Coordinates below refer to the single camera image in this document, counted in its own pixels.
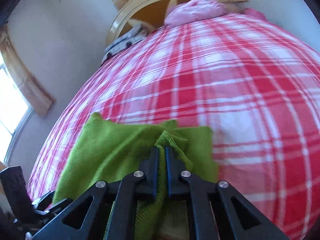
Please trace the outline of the green orange white striped sweater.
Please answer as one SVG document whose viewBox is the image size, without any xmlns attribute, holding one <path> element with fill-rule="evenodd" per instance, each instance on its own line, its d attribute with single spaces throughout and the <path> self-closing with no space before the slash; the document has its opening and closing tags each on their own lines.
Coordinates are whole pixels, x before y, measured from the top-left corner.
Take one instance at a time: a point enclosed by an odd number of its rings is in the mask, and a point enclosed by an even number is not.
<svg viewBox="0 0 320 240">
<path fill-rule="evenodd" d="M 207 126 L 180 127 L 175 120 L 158 125 L 116 124 L 93 113 L 71 150 L 53 201 L 76 199 L 99 180 L 112 183 L 123 179 L 135 172 L 156 147 L 159 149 L 156 199 L 138 203 L 135 239 L 188 239 L 186 204 L 180 200 L 165 202 L 165 148 L 172 147 L 175 157 L 184 162 L 188 171 L 215 182 L 219 167 L 212 160 L 212 137 Z"/>
</svg>

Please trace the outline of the left side window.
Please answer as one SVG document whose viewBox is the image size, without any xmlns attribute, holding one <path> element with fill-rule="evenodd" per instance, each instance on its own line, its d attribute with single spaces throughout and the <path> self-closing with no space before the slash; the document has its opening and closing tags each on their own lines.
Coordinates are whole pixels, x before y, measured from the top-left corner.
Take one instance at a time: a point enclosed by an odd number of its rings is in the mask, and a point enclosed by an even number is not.
<svg viewBox="0 0 320 240">
<path fill-rule="evenodd" d="M 32 113 L 1 59 L 1 162 L 7 164 L 21 129 Z"/>
</svg>

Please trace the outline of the yellow left curtain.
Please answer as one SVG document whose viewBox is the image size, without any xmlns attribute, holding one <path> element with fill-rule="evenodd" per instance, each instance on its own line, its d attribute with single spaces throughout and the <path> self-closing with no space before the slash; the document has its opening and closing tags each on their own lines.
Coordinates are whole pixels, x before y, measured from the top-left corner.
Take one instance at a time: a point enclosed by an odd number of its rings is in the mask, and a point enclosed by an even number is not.
<svg viewBox="0 0 320 240">
<path fill-rule="evenodd" d="M 19 57 L 6 25 L 1 27 L 1 55 L 9 75 L 27 103 L 38 116 L 45 117 L 55 104 L 55 99 Z"/>
</svg>

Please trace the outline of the red white plaid bedsheet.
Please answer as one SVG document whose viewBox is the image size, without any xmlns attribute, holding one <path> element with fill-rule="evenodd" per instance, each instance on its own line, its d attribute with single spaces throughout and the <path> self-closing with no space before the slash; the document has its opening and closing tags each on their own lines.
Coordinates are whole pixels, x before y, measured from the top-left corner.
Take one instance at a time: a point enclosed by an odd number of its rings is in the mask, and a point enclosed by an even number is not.
<svg viewBox="0 0 320 240">
<path fill-rule="evenodd" d="M 319 216 L 319 53 L 244 14 L 160 28 L 89 78 L 48 135 L 28 183 L 55 191 L 93 113 L 126 125 L 207 126 L 225 180 L 290 239 Z"/>
</svg>

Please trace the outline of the pink pillow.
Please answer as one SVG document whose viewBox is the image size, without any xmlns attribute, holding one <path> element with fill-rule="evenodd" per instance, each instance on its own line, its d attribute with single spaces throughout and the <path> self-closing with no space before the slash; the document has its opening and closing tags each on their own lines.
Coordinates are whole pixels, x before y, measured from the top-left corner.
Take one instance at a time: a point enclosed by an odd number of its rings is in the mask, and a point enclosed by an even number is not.
<svg viewBox="0 0 320 240">
<path fill-rule="evenodd" d="M 171 7 L 164 19 L 167 28 L 207 20 L 228 13 L 227 7 L 217 0 L 190 0 Z"/>
</svg>

